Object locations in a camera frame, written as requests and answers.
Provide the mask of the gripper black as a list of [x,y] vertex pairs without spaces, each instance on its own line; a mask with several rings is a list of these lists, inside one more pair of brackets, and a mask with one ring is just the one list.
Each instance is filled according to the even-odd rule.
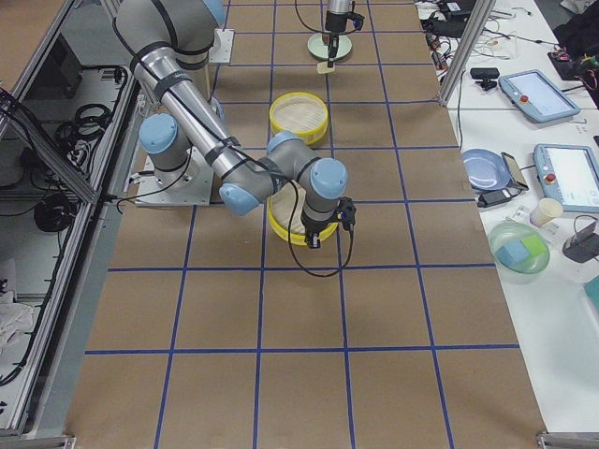
[[327,56],[336,56],[338,53],[341,33],[345,31],[346,15],[328,11],[325,20],[325,30],[328,32]]
[[304,242],[309,249],[319,249],[321,247],[320,235],[331,227],[331,223],[315,221],[310,217],[303,217]]

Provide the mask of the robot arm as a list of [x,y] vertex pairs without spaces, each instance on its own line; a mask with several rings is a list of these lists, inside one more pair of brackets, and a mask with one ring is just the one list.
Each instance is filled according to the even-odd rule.
[[350,2],[347,0],[329,0],[325,15],[327,37],[327,60],[343,59],[351,51],[351,40],[345,35]]
[[221,179],[219,195],[229,210],[245,215],[295,181],[305,191],[300,219],[309,247],[319,247],[331,223],[352,232],[356,209],[343,194],[343,163],[319,157],[288,131],[270,140],[265,157],[250,158],[192,80],[183,57],[207,55],[224,18],[219,1],[123,1],[112,26],[132,56],[137,80],[151,88]]

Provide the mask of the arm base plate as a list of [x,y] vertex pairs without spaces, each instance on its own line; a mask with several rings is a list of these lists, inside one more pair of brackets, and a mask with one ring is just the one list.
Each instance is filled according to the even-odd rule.
[[139,207],[187,207],[209,206],[212,195],[213,171],[206,164],[200,151],[191,147],[187,153],[191,163],[180,177],[179,171],[166,175],[163,183],[158,181],[153,162],[149,155],[145,158],[144,170],[151,171],[139,180],[134,202]]
[[209,50],[210,64],[228,65],[231,62],[234,37],[234,29],[217,28],[214,30],[214,41]]

